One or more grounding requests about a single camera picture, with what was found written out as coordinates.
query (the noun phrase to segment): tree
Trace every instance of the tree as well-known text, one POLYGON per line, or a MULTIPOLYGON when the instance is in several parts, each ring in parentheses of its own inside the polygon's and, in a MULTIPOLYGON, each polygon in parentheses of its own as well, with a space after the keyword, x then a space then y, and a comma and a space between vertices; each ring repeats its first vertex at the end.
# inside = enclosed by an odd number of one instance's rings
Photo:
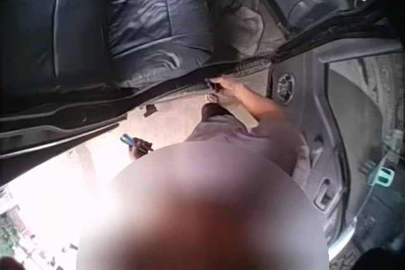
POLYGON ((15 249, 20 243, 20 236, 7 213, 0 215, 0 257, 14 256, 15 249))

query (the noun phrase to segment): hand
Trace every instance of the hand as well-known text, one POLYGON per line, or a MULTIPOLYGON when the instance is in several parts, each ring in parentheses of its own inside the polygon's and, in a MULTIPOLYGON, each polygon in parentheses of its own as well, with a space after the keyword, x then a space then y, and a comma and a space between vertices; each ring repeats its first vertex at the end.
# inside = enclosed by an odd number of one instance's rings
POLYGON ((136 147, 129 147, 129 157, 132 161, 146 155, 149 151, 153 151, 152 143, 150 142, 136 137, 134 137, 134 142, 137 144, 136 147))
POLYGON ((237 97, 239 87, 243 84, 236 82, 232 76, 222 76, 210 79, 212 83, 217 83, 221 86, 218 93, 226 97, 237 97))

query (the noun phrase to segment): blue tool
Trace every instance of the blue tool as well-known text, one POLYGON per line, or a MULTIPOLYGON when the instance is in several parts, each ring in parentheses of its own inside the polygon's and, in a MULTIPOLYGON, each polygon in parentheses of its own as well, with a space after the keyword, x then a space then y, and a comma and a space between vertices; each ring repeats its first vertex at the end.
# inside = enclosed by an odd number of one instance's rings
POLYGON ((128 134, 124 134, 121 136, 120 140, 124 143, 129 145, 130 147, 136 147, 137 144, 135 143, 134 139, 130 137, 128 134))

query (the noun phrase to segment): car door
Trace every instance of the car door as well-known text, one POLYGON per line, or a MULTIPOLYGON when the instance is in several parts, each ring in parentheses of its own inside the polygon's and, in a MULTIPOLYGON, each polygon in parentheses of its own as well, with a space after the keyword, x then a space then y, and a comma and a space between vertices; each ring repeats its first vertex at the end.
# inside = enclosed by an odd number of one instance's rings
POLYGON ((303 190, 319 214, 332 256, 354 233, 372 189, 370 175, 398 128, 400 109, 393 105, 403 96, 403 84, 394 75, 402 70, 403 77, 403 66, 398 40, 360 37, 318 44, 271 66, 269 94, 310 148, 303 190))

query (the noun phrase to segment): bare arm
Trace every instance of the bare arm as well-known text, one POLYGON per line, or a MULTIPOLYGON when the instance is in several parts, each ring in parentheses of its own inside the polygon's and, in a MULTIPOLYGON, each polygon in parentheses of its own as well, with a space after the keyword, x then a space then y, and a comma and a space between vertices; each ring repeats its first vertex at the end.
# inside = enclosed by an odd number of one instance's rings
POLYGON ((237 83, 229 77, 214 78, 211 81, 221 85, 222 92, 220 93, 238 99, 246 110, 258 121, 263 120, 265 117, 271 117, 279 121, 288 120, 286 113, 280 106, 272 100, 253 92, 243 83, 237 83))

